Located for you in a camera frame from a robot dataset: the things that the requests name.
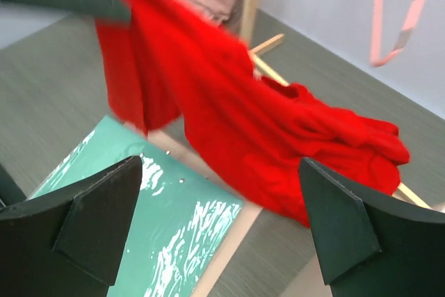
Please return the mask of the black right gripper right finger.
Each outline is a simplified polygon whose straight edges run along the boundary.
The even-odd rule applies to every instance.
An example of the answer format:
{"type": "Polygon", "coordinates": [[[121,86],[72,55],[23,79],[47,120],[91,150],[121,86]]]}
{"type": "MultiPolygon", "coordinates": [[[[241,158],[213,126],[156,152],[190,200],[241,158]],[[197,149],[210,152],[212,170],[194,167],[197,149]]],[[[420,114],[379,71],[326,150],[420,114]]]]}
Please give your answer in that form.
{"type": "Polygon", "coordinates": [[[308,158],[298,169],[323,281],[333,296],[443,296],[444,213],[308,158]]]}

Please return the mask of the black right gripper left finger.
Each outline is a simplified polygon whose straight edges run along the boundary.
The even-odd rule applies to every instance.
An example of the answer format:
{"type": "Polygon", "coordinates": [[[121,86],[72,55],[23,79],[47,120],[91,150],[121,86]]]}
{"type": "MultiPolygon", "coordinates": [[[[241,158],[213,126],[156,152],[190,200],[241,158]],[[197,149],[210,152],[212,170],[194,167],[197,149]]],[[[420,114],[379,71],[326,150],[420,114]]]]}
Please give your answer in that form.
{"type": "Polygon", "coordinates": [[[142,161],[1,209],[2,296],[106,296],[116,282],[142,161]]]}

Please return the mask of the red t shirt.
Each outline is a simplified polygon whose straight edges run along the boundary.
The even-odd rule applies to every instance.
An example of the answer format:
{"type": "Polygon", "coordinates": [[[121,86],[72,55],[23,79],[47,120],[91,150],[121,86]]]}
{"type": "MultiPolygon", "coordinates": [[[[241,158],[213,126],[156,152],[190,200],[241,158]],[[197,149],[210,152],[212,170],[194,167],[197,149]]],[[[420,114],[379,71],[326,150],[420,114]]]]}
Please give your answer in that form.
{"type": "Polygon", "coordinates": [[[229,186],[308,225],[298,166],[307,156],[391,195],[410,154],[390,122],[328,106],[304,86],[256,78],[246,46],[177,0],[126,0],[129,25],[97,21],[108,103],[147,134],[177,118],[229,186]]]}

